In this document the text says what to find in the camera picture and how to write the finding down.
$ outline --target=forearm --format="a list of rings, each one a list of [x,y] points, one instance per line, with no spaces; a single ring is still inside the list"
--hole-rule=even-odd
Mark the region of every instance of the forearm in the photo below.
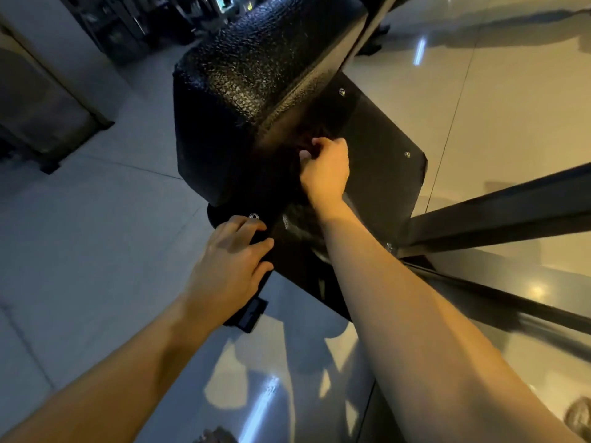
[[[409,441],[578,441],[344,203],[319,215],[352,320]]]
[[[2,443],[132,442],[209,335],[186,319],[183,299],[107,359],[52,397]]]

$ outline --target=hand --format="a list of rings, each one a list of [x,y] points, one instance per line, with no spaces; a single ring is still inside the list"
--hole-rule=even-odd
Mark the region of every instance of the hand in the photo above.
[[[262,221],[244,216],[232,216],[218,226],[184,289],[190,320],[205,321],[213,331],[255,295],[263,275],[273,269],[261,258],[274,242],[272,238],[250,242],[255,231],[266,229]]]
[[[321,148],[320,155],[312,160],[308,151],[300,151],[300,181],[310,203],[322,217],[343,200],[344,187],[349,178],[349,155],[344,138],[334,141],[324,137],[314,138],[312,144]]]

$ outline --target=textured black upholstery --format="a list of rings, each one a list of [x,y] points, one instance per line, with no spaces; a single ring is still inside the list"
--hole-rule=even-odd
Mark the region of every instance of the textured black upholstery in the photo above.
[[[358,0],[267,0],[188,51],[174,72],[174,115],[189,186],[226,202],[253,155],[285,143],[365,17]]]

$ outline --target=black pad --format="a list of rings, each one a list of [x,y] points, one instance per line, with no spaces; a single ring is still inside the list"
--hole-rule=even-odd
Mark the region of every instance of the black pad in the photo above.
[[[188,51],[174,72],[174,116],[189,186],[227,202],[252,162],[293,133],[365,18],[358,0],[268,0]]]

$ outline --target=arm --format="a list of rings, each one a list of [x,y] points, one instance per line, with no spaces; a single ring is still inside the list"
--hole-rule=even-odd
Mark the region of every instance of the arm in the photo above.
[[[210,333],[244,306],[273,268],[265,224],[233,217],[212,234],[181,296],[129,342],[53,396],[2,443],[132,442]]]
[[[346,142],[322,147],[301,181],[373,371],[409,442],[580,442],[531,393],[489,340],[392,257],[342,195]]]

